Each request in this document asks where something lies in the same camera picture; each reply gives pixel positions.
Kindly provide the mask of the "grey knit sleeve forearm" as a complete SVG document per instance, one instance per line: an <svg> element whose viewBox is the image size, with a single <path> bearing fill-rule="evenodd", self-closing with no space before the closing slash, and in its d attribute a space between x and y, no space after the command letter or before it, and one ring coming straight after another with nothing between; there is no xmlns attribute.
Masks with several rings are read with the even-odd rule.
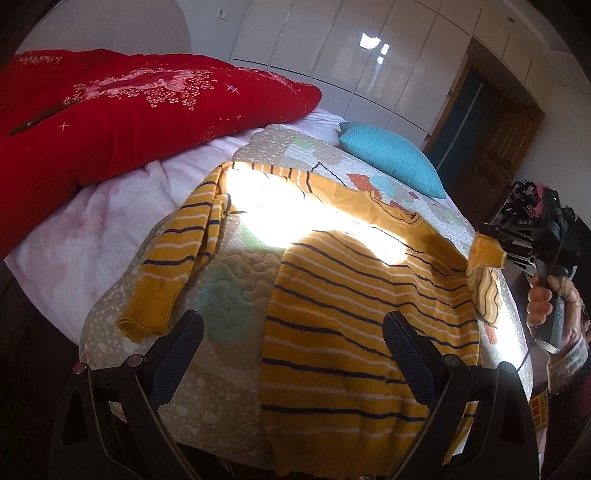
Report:
<svg viewBox="0 0 591 480"><path fill-rule="evenodd" d="M556 395L574 382L583 366L589 359L589 347L581 336L569 350L550 358L546 365L548 392Z"/></svg>

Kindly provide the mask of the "person's right hand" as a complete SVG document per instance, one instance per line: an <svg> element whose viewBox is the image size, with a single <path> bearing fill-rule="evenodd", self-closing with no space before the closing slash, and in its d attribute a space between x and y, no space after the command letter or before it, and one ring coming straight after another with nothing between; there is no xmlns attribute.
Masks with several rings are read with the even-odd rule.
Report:
<svg viewBox="0 0 591 480"><path fill-rule="evenodd" d="M582 321L583 302L572 281L566 277L548 276L542 281L538 276L531 280L528 293L527 326L532 335L550 319L554 307L551 302L560 296L565 304L565 316L562 339L552 360L565 356L586 335L586 327Z"/></svg>

